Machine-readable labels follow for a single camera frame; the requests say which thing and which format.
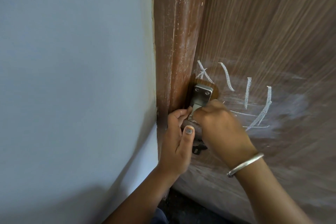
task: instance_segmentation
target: painted fingernail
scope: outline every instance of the painted fingernail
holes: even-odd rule
[[[188,134],[188,135],[191,135],[193,132],[194,132],[194,128],[192,126],[187,126],[185,128],[185,132]]]

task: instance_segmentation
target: person's right hand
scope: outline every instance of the person's right hand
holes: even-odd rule
[[[240,122],[218,100],[197,109],[192,117],[202,127],[205,145],[230,169],[258,153]]]

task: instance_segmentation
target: clothing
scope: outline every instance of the clothing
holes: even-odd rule
[[[166,215],[159,208],[155,210],[154,217],[150,221],[150,224],[169,224]]]

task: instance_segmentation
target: metal latch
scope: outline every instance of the metal latch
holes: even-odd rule
[[[193,119],[194,111],[200,107],[206,106],[210,101],[213,89],[211,87],[205,86],[203,84],[196,84],[192,90],[192,97],[190,101],[190,106],[192,106],[192,112],[188,117],[188,120],[191,122],[196,122]],[[195,140],[194,145],[192,146],[192,153],[199,155],[202,150],[208,149],[202,140]]]

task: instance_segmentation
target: metal bangle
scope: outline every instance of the metal bangle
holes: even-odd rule
[[[259,158],[262,158],[264,156],[263,153],[258,153],[257,155],[255,155],[254,157],[250,158],[248,161],[245,161],[243,163],[241,163],[239,166],[233,168],[230,172],[228,172],[226,175],[230,178],[233,177],[233,175],[238,172],[239,170],[243,169],[244,167],[250,165],[251,163],[257,161]]]

